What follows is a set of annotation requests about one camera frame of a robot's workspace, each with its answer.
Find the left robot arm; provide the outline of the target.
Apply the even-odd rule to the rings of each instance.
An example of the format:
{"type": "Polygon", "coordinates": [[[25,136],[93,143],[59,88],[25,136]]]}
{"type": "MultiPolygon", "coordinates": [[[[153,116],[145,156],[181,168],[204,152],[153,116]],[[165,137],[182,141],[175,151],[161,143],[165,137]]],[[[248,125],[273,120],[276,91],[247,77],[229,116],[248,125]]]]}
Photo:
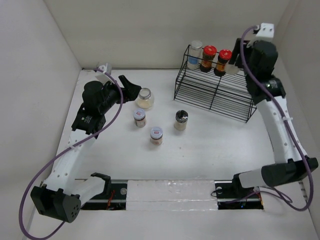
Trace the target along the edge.
{"type": "Polygon", "coordinates": [[[33,187],[30,193],[40,215],[71,223],[90,199],[96,196],[104,199],[112,194],[110,176],[94,172],[82,183],[76,182],[76,176],[86,151],[106,123],[106,112],[115,104],[135,101],[142,89],[124,75],[118,78],[122,87],[97,80],[84,85],[83,102],[71,126],[67,152],[58,158],[43,185],[33,187]]]}

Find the black-cap grinder bottle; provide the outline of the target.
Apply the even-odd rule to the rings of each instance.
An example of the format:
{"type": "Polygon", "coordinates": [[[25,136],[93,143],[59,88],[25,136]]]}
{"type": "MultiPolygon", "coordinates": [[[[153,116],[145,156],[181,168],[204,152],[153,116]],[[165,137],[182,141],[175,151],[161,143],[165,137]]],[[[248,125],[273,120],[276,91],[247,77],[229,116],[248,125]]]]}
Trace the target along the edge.
{"type": "Polygon", "coordinates": [[[174,127],[178,131],[184,131],[187,127],[188,113],[185,110],[178,110],[175,114],[174,127]]]}

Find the red-lid orange-label sauce jar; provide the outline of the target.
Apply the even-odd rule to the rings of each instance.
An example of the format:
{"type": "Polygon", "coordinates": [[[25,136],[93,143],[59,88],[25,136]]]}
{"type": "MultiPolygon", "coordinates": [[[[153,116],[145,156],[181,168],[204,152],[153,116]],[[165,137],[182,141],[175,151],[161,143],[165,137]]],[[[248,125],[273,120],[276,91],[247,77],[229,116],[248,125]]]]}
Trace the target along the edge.
{"type": "Polygon", "coordinates": [[[218,77],[222,77],[226,74],[225,66],[232,57],[232,51],[229,49],[222,49],[219,51],[217,62],[214,68],[214,74],[218,77]]]}

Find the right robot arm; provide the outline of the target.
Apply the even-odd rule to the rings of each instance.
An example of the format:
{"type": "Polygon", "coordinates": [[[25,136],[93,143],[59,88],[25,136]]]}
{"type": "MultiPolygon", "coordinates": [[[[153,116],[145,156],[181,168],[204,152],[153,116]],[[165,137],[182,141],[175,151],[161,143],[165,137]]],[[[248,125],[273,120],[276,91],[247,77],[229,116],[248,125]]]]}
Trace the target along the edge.
{"type": "Polygon", "coordinates": [[[298,142],[288,113],[285,89],[281,80],[273,75],[278,59],[276,46],[263,40],[251,47],[247,44],[248,41],[238,38],[229,62],[242,68],[240,54],[244,54],[248,66],[244,70],[246,87],[265,124],[274,163],[235,174],[231,191],[237,197],[243,197],[253,187],[276,187],[304,179],[308,172],[303,159],[306,159],[311,172],[319,166],[318,160],[309,157],[298,142]]]}

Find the silver-cap shaker bottle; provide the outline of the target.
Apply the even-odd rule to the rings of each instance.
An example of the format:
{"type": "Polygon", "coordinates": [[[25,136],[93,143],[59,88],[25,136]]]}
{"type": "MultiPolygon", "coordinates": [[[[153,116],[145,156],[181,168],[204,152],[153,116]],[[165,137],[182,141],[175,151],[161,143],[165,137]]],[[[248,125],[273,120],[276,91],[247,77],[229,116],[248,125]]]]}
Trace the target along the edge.
{"type": "Polygon", "coordinates": [[[225,73],[231,76],[238,74],[239,71],[242,71],[243,69],[244,69],[244,66],[241,62],[240,63],[235,62],[233,64],[228,62],[224,67],[225,73]]]}

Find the red-lid dark sauce jar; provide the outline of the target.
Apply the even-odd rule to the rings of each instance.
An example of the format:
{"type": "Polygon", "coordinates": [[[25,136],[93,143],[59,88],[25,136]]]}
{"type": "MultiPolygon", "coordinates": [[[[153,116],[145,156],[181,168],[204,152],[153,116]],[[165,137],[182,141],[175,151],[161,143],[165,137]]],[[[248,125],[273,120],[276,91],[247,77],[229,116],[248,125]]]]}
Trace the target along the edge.
{"type": "Polygon", "coordinates": [[[212,64],[216,53],[217,49],[213,45],[206,45],[203,48],[201,63],[199,67],[202,72],[208,73],[212,69],[212,64]]]}

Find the blue-label jar silver lid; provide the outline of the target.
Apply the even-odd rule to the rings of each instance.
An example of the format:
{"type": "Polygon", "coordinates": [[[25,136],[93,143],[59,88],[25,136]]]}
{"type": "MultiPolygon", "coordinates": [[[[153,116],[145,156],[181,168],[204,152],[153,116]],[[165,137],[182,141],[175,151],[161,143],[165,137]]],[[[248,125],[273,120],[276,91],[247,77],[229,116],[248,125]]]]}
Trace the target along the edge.
{"type": "Polygon", "coordinates": [[[197,68],[199,64],[200,54],[202,52],[203,43],[200,40],[193,40],[189,47],[187,57],[187,67],[191,70],[197,68]]]}

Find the round glass jar silver rim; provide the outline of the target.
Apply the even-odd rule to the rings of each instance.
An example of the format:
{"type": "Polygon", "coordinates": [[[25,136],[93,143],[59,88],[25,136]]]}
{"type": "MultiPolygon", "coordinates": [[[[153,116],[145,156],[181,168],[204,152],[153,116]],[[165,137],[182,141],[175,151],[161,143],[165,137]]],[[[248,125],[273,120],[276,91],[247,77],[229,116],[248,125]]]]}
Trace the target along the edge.
{"type": "Polygon", "coordinates": [[[149,88],[142,88],[135,100],[137,106],[142,109],[149,109],[154,105],[154,95],[149,88]]]}

